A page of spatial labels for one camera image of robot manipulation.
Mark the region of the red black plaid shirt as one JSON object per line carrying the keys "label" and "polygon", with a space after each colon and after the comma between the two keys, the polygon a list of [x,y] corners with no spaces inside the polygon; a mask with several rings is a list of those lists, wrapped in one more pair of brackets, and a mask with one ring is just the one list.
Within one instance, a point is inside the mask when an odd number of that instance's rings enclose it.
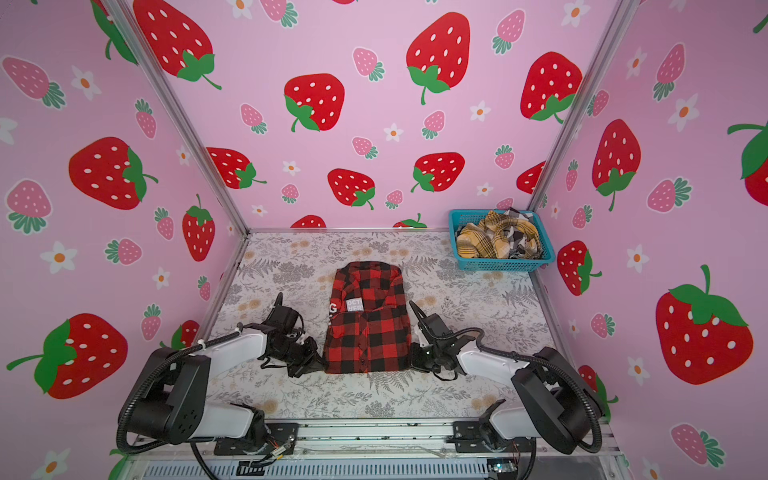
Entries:
{"label": "red black plaid shirt", "polygon": [[323,348],[326,373],[407,370],[411,331],[399,267],[356,261],[336,271]]}

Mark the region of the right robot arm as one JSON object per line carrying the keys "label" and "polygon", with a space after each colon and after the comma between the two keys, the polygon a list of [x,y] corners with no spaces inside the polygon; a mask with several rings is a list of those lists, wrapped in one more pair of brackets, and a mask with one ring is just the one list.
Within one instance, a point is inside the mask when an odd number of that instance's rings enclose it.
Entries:
{"label": "right robot arm", "polygon": [[515,390],[522,405],[506,408],[495,401],[477,420],[454,425],[452,441],[459,451],[476,445],[503,452],[515,440],[542,439],[562,454],[576,449],[596,454],[602,449],[600,399],[555,349],[545,347],[535,355],[487,348],[468,336],[435,338],[431,344],[414,342],[411,367],[439,377],[442,370],[459,376],[492,380]]}

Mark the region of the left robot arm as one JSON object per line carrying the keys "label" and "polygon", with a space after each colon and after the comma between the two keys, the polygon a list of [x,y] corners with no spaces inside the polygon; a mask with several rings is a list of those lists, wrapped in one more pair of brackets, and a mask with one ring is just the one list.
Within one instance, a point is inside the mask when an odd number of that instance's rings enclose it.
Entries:
{"label": "left robot arm", "polygon": [[326,369],[313,338],[254,323],[182,350],[155,350],[118,415],[118,450],[135,455],[164,445],[225,439],[245,452],[258,452],[270,442],[265,414],[245,404],[209,402],[208,384],[212,376],[242,363],[272,358],[282,361],[291,377]]}

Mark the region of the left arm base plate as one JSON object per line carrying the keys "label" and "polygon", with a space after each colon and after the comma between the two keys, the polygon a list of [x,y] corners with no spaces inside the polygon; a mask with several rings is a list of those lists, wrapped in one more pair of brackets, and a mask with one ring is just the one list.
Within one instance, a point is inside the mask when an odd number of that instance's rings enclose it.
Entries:
{"label": "left arm base plate", "polygon": [[300,425],[292,422],[267,422],[257,426],[243,438],[221,438],[216,441],[215,456],[267,456],[294,451]]}

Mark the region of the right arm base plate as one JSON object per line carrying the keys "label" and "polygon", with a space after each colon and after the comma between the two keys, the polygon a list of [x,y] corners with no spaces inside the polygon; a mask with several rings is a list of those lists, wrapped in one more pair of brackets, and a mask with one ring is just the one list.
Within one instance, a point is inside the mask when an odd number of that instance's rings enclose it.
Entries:
{"label": "right arm base plate", "polygon": [[459,453],[530,453],[534,447],[531,438],[504,439],[489,422],[480,420],[456,421],[452,431],[447,442]]}

